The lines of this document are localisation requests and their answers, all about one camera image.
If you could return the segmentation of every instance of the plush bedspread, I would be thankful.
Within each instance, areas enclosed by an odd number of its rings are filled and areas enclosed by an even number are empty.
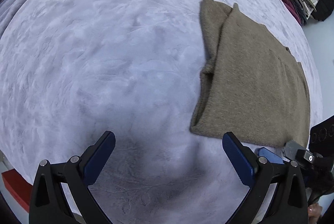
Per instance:
[[[111,130],[116,148],[90,189],[113,223],[224,223],[248,187],[220,139],[189,132],[205,63],[200,1],[4,0],[0,149],[16,170],[33,183],[40,160],[67,161]],[[318,72],[284,4],[216,1],[290,48],[320,122]]]

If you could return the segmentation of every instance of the person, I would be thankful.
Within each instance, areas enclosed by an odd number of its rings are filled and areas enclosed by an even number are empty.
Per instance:
[[[320,218],[322,207],[318,203],[314,203],[307,208],[309,215],[309,224],[316,224]]]

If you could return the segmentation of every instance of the gray fabric fold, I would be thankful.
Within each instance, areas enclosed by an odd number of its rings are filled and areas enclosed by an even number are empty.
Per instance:
[[[306,147],[310,97],[301,63],[266,28],[234,7],[203,0],[203,40],[209,58],[193,133],[281,147],[293,139]]]

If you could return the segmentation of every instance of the stack of folded clothes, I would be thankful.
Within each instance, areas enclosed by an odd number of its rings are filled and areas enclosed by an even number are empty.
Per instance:
[[[297,22],[304,26],[315,10],[318,0],[282,0]]]

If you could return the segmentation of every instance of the red object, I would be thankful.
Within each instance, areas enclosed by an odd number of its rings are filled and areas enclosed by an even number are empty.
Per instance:
[[[6,189],[21,207],[29,213],[32,185],[15,170],[3,172],[2,179]]]

